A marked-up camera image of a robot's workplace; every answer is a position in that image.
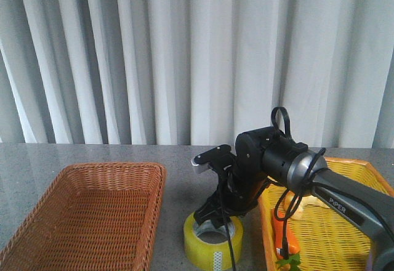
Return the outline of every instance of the tape roll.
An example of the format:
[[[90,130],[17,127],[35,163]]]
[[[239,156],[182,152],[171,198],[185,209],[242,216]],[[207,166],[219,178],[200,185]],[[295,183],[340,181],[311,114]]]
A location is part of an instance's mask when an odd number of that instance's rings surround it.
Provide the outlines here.
[[[237,217],[231,217],[228,228],[235,262],[238,262],[242,249],[242,223]],[[186,257],[193,265],[205,271],[222,271],[231,268],[231,257],[227,240],[221,243],[205,242],[199,237],[205,232],[219,232],[225,235],[224,226],[221,229],[215,229],[210,221],[205,221],[201,226],[198,226],[193,213],[191,213],[183,225]]]

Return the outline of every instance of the curtain fold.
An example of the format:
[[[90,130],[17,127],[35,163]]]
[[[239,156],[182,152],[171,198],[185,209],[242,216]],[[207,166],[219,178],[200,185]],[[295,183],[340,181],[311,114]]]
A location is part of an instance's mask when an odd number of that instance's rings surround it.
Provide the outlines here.
[[[394,0],[1,0],[0,141],[394,147]]]

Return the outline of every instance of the yellow basket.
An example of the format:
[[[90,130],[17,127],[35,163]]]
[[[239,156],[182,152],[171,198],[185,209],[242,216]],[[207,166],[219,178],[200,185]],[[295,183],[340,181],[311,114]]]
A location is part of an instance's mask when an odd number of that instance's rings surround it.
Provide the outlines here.
[[[326,158],[335,172],[394,196],[394,190],[367,161]],[[267,270],[277,270],[278,260],[271,225],[271,209],[284,188],[270,186],[259,199]],[[343,217],[328,208],[307,206],[302,220],[289,219],[288,225],[299,239],[302,271],[362,271],[368,258],[369,238]]]

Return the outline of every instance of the table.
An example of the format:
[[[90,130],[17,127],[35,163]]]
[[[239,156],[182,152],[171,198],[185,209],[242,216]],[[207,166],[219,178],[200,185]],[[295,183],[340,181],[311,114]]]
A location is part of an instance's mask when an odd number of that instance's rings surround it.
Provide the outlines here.
[[[217,176],[197,175],[190,159],[211,147],[160,145],[0,144],[0,248],[69,164],[154,161],[167,168],[151,271],[198,271],[183,251],[183,223],[212,194]],[[326,156],[369,161],[394,187],[394,149],[328,148]],[[266,270],[259,210],[242,218],[243,252],[237,270]]]

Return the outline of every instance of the robotic arm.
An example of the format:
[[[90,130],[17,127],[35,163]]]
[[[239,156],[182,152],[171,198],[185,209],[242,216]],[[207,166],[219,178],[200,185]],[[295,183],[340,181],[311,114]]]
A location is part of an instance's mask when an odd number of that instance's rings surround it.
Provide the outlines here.
[[[280,111],[285,132],[276,122]],[[215,227],[223,217],[243,216],[271,181],[298,196],[312,194],[360,229],[372,241],[372,270],[394,271],[394,198],[371,189],[327,167],[323,153],[315,153],[291,138],[290,120],[283,107],[271,114],[273,126],[243,132],[231,147],[221,145],[196,156],[197,172],[207,169],[219,176],[217,190],[194,214],[199,225],[211,220]]]

